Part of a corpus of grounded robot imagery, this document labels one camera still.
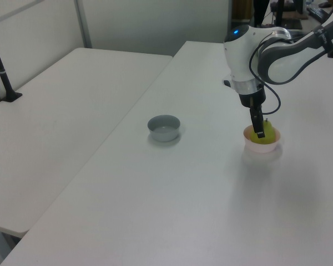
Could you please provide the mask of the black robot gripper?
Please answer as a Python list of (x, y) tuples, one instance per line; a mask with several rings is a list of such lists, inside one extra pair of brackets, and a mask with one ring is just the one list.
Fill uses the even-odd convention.
[(261, 139), (265, 137), (263, 126), (263, 113), (261, 110), (262, 103), (266, 100), (264, 89), (260, 89), (255, 93), (247, 95), (239, 95), (242, 106), (250, 108), (250, 117), (253, 125), (253, 130), (256, 136)]

